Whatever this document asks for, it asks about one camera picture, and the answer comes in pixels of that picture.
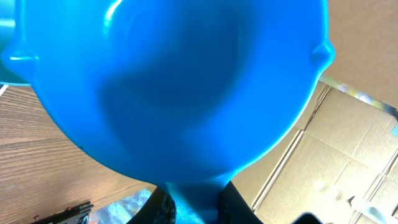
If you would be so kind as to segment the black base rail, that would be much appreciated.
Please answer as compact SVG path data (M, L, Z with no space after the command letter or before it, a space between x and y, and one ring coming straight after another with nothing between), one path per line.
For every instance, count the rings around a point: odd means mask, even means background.
M31 224L88 224L93 207L91 202L85 202L49 217L37 219Z

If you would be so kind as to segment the flattened cardboard box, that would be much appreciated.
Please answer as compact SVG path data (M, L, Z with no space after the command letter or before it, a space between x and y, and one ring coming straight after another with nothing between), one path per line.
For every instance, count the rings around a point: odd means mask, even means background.
M397 110L321 77L303 115L233 184L264 223L302 213L323 223L375 223L372 206L397 222Z

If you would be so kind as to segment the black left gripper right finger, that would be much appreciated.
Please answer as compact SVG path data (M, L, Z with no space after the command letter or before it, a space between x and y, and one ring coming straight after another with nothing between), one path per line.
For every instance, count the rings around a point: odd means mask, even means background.
M232 181L219 194L218 224L262 224Z

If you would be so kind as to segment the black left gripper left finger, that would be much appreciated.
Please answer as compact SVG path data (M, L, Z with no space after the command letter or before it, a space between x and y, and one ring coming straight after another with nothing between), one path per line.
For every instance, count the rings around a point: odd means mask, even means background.
M127 224L175 224L176 205L172 197L156 188L144 206Z

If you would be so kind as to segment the cardboard backdrop panel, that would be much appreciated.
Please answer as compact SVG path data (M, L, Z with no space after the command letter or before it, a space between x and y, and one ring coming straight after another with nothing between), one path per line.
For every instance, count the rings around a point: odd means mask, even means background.
M397 106L397 0L331 0L326 75Z

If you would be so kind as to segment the blue plastic measuring scoop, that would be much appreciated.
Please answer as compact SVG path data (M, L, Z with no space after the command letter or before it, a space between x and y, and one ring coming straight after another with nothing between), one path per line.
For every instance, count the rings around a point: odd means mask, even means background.
M321 0L17 0L6 68L175 223L218 223L232 178L293 128L335 51Z

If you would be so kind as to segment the teal blue bowl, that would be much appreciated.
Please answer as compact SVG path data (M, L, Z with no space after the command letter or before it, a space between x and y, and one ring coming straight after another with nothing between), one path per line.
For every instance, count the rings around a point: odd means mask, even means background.
M1 53L9 45L14 36L15 28L15 0L1 0L0 19L1 19ZM29 84L10 72L1 61L1 84L14 86L29 86Z

